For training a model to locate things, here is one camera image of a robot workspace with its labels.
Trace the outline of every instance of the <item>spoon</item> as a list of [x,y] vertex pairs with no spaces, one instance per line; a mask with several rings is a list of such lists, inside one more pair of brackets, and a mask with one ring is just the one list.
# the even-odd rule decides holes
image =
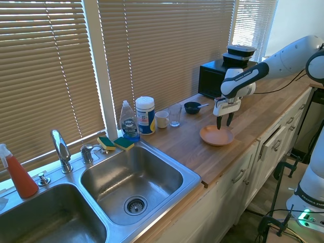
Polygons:
[[205,107],[205,106],[208,106],[209,104],[205,104],[205,105],[200,105],[200,106],[198,106],[197,108],[202,108],[202,107]]

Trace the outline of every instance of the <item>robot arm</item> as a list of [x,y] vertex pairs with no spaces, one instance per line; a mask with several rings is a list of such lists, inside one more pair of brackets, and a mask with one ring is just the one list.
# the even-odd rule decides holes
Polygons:
[[320,37],[308,35],[246,71],[241,68],[228,69],[221,85],[222,99],[216,102],[213,111],[217,116],[218,129],[221,116],[225,114],[229,114],[229,126],[233,112],[240,108],[241,97],[254,93],[255,81],[286,77],[300,72],[306,66],[306,72],[311,79],[324,83],[323,42]]
[[227,99],[237,97],[240,89],[262,78],[279,78],[300,72],[307,61],[314,55],[323,40],[315,35],[308,35],[284,47],[271,57],[235,77],[226,78],[221,92]]

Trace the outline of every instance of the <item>window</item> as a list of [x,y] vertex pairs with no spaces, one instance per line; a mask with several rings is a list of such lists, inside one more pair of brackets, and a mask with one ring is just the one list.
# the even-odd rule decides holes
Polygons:
[[71,153],[105,129],[85,23],[81,0],[0,5],[0,143],[28,171],[58,159],[51,129]]
[[123,100],[159,110],[196,94],[199,66],[226,52],[234,1],[98,2],[117,121]]
[[232,43],[257,48],[252,61],[265,55],[277,0],[237,0]]

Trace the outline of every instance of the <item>yellow sponge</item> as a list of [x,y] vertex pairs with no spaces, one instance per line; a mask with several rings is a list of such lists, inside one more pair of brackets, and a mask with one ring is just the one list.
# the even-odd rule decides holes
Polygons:
[[98,137],[97,141],[104,150],[116,150],[116,146],[107,137]]
[[123,150],[129,150],[132,147],[134,147],[134,143],[127,140],[126,138],[120,137],[117,138],[114,142],[113,142],[117,147],[123,149]]

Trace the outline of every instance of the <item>double sink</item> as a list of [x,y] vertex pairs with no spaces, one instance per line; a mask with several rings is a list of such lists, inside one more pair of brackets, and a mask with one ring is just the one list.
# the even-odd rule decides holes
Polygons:
[[26,200],[4,195],[0,242],[133,242],[200,183],[200,176],[145,142],[95,151]]

